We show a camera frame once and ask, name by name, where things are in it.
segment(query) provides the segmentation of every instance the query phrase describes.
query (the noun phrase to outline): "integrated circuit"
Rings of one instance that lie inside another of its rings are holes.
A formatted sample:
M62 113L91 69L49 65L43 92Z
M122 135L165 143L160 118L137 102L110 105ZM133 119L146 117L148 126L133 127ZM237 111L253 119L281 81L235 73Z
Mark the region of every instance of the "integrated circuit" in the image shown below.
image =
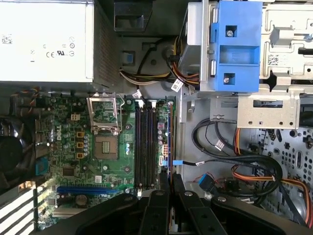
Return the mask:
M62 175L63 176L75 176L75 169L72 167L63 167Z
M97 136L94 144L94 156L97 159L118 158L118 141L115 136Z
M48 205L49 206L54 206L55 205L55 199L54 198L49 198L48 199Z

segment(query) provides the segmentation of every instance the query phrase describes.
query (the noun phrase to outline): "power supply unit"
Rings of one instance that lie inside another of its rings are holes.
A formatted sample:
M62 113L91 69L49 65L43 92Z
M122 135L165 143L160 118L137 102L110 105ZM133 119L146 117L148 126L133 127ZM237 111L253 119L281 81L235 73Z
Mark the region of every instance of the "power supply unit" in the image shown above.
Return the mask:
M97 1L2 1L0 37L0 81L122 89L118 37Z

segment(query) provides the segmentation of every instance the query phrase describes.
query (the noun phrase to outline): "motherboard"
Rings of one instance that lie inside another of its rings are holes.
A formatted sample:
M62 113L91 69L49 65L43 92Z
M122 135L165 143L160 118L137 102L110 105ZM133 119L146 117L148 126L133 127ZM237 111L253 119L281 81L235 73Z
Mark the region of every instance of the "motherboard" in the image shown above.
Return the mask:
M118 194L158 187L173 101L59 95L36 105L48 110L35 122L36 173L45 178L38 230Z

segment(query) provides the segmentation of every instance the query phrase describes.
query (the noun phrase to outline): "black fan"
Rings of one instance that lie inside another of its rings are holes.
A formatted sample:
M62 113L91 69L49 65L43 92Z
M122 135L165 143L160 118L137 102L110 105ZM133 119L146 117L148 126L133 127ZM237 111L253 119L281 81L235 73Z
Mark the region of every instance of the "black fan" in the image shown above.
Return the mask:
M33 133L16 117L0 117L0 191L22 183L35 164Z

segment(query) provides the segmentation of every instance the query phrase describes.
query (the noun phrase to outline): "blue drive bay bracket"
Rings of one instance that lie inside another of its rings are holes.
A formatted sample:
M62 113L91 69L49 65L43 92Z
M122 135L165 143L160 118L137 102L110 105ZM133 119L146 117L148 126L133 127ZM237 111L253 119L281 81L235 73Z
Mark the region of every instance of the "blue drive bay bracket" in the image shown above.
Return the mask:
M220 1L211 24L211 75L219 92L257 92L260 77L262 2Z

